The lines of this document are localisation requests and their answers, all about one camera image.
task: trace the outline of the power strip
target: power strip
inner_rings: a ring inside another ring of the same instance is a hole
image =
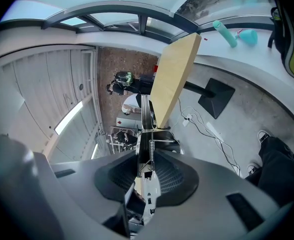
[[[188,114],[186,118],[189,119],[189,120],[192,120],[192,119],[193,119],[193,115]],[[183,125],[184,127],[186,127],[186,126],[190,123],[189,120],[184,120],[184,121],[182,122],[182,125]]]

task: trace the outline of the person in white shirt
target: person in white shirt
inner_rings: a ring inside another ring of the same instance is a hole
[[[150,101],[151,96],[148,95],[150,111],[154,111],[153,105]],[[130,113],[142,113],[142,95],[141,94],[133,94],[130,95],[122,104],[121,107],[122,112],[125,115],[129,115]]]

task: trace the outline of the fluorescent light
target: fluorescent light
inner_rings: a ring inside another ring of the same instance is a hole
[[[94,159],[94,156],[96,154],[97,148],[98,148],[98,144],[96,144],[95,148],[93,149],[91,159]]]
[[[60,121],[60,123],[55,128],[55,131],[58,135],[62,133],[66,125],[73,119],[79,110],[83,107],[83,103],[79,102],[69,113]]]

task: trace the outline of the brick wall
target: brick wall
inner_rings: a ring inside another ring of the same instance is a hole
[[[144,52],[111,47],[98,48],[98,95],[102,123],[107,134],[110,133],[110,126],[116,125],[117,114],[128,95],[109,95],[105,91],[106,85],[111,83],[119,71],[132,71],[135,76],[152,75],[157,61],[157,56]]]

